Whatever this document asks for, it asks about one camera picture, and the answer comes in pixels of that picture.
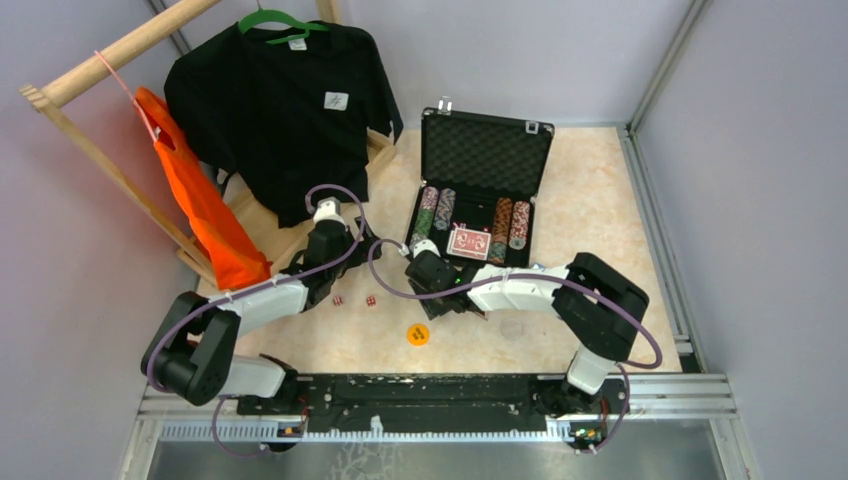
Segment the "black aluminium poker case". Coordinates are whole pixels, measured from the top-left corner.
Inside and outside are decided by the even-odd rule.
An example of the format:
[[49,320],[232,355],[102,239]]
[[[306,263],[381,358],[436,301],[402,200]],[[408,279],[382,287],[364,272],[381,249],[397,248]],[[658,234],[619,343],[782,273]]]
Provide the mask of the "black aluminium poker case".
[[405,241],[410,238],[423,189],[456,191],[450,227],[432,225],[427,238],[440,253],[458,266],[472,259],[449,255],[446,247],[456,228],[491,234],[499,198],[530,203],[527,245],[514,250],[507,244],[507,267],[530,263],[536,200],[555,136],[553,124],[538,120],[498,117],[451,110],[444,105],[426,107],[421,114],[420,187]]

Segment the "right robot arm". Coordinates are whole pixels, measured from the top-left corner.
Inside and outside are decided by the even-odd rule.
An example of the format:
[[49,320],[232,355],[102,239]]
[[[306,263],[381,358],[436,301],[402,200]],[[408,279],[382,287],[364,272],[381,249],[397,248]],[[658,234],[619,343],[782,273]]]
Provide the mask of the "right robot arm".
[[431,317],[509,310],[563,321],[580,345],[564,380],[544,383],[532,394],[536,409],[549,416],[599,408],[601,387],[612,369],[629,359],[650,303],[640,287],[590,253],[554,268],[458,269],[424,251],[411,260],[405,275]]

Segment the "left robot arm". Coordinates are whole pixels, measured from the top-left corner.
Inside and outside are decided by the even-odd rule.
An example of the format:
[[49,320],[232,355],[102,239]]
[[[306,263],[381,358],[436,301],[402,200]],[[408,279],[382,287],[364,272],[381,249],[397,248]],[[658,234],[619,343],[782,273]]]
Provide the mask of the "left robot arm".
[[356,222],[358,233],[339,220],[317,221],[306,249],[267,281],[215,297],[179,295],[142,357],[148,384],[194,406],[219,397],[277,396],[293,368],[265,354],[240,356],[237,341],[313,309],[348,270],[366,263],[377,238],[363,217]]

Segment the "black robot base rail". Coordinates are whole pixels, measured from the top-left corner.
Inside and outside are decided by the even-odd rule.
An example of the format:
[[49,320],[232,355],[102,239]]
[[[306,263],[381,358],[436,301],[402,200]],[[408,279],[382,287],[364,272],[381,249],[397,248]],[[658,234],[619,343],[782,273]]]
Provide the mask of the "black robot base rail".
[[245,416],[293,415],[309,433],[540,433],[564,415],[614,413],[624,382],[585,394],[561,374],[300,374],[271,398],[241,397]]

